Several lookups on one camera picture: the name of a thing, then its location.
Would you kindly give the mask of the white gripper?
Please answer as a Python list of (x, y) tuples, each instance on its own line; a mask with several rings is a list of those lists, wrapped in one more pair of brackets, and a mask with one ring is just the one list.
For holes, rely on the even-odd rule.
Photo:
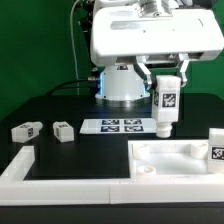
[[(108, 7), (94, 17), (91, 60), (98, 66), (131, 63), (136, 56), (187, 54), (193, 61), (213, 60), (224, 49), (224, 35), (212, 11), (175, 9), (170, 17), (141, 18), (132, 7)], [(181, 87), (187, 84), (188, 60), (178, 64)], [(153, 86), (150, 70), (134, 65), (147, 90)]]

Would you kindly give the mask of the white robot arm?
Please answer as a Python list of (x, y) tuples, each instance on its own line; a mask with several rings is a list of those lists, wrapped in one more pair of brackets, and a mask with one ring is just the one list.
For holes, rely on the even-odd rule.
[(135, 101), (153, 85), (149, 66), (172, 65), (186, 82), (191, 61), (215, 59), (224, 36), (210, 9), (178, 0), (96, 0), (91, 61), (103, 69), (96, 97)]

